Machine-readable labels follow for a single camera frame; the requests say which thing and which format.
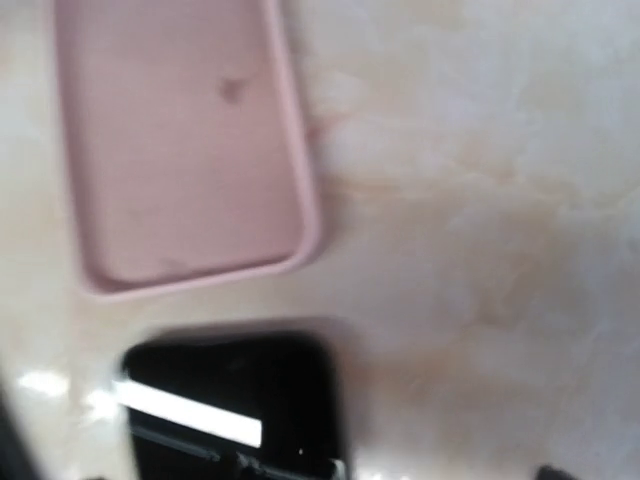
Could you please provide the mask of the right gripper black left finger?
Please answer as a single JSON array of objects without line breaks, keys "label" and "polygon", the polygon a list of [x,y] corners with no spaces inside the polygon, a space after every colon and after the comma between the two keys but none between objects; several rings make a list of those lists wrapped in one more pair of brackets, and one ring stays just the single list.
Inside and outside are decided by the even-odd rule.
[{"label": "right gripper black left finger", "polygon": [[39,480],[40,476],[11,416],[4,392],[0,406],[1,480]]}]

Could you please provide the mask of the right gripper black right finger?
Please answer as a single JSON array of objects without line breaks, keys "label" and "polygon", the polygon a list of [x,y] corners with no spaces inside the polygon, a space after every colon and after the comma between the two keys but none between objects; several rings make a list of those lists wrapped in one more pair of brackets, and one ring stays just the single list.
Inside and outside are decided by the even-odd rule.
[{"label": "right gripper black right finger", "polygon": [[535,480],[579,480],[575,475],[553,465],[540,466],[534,476]]}]

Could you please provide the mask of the black phone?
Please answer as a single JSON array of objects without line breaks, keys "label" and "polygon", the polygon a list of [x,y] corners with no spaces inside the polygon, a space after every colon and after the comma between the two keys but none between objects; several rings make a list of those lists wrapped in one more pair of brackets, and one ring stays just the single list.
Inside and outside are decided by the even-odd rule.
[{"label": "black phone", "polygon": [[295,331],[131,347],[113,390],[140,479],[346,479],[334,361]]}]

